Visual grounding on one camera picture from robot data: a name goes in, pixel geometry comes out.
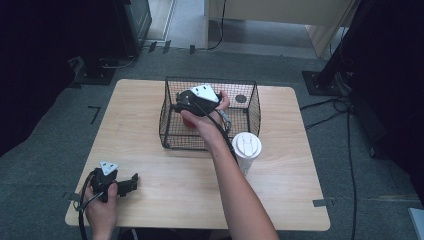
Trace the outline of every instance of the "person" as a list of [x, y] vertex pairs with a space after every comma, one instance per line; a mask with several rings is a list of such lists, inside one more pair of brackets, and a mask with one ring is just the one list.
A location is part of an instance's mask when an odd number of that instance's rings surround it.
[[[224, 91], [221, 91], [221, 95], [222, 101], [217, 110], [225, 110], [230, 105], [228, 95]], [[198, 117], [185, 110], [181, 111], [181, 115], [196, 126], [212, 157], [224, 215], [232, 239], [279, 239], [261, 201], [240, 171], [216, 126], [206, 116]], [[210, 116], [217, 122], [221, 121], [216, 111]], [[93, 196], [90, 187], [85, 195], [86, 200]], [[94, 240], [110, 239], [115, 228], [117, 184], [109, 187], [108, 198], [107, 203], [96, 199], [87, 205], [86, 216]]]

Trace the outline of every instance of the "forearm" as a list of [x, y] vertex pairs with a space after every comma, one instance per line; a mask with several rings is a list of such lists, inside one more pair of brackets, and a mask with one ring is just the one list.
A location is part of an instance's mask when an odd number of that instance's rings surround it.
[[243, 176], [222, 137], [207, 143], [233, 239], [278, 239], [256, 193]]

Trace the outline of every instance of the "floor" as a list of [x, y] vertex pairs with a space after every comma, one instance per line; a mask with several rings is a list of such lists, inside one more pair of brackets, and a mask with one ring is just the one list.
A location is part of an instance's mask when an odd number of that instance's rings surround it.
[[[202, 0], [149, 0], [152, 25], [147, 43], [171, 41], [171, 47], [205, 48], [205, 16]], [[220, 21], [211, 20], [209, 47], [221, 37]], [[340, 29], [321, 59], [329, 59], [342, 38]], [[318, 58], [304, 25], [225, 20], [223, 40], [213, 51]]]

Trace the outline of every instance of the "hand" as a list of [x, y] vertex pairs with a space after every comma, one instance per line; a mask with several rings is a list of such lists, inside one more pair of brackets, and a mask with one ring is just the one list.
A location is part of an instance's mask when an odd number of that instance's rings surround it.
[[[116, 211], [118, 184], [112, 183], [109, 186], [107, 194], [107, 203], [102, 202], [100, 199], [94, 199], [85, 209], [85, 215], [93, 230], [93, 240], [111, 239], [118, 220], [118, 214]], [[87, 202], [91, 197], [93, 197], [93, 195], [91, 181], [89, 181], [84, 195], [84, 202]]]
[[[221, 91], [222, 101], [218, 107], [216, 107], [217, 110], [225, 110], [230, 106], [230, 99], [228, 98], [228, 95], [226, 92]], [[215, 140], [217, 137], [221, 137], [222, 135], [219, 132], [219, 130], [216, 128], [216, 126], [212, 123], [212, 121], [207, 117], [198, 117], [194, 114], [192, 114], [189, 111], [182, 110], [181, 115], [186, 120], [192, 122], [196, 128], [199, 131], [200, 136], [205, 140], [205, 143], [208, 144], [211, 141]], [[222, 121], [221, 116], [216, 112], [213, 111], [209, 114], [217, 123], [220, 123]]]

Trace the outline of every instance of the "red object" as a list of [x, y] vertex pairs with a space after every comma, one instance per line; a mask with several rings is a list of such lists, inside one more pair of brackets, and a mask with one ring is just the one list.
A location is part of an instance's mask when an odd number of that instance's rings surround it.
[[184, 123], [184, 125], [186, 125], [186, 127], [196, 128], [196, 125], [194, 125], [192, 122], [190, 122], [189, 120], [187, 120], [185, 118], [183, 118], [183, 123]]

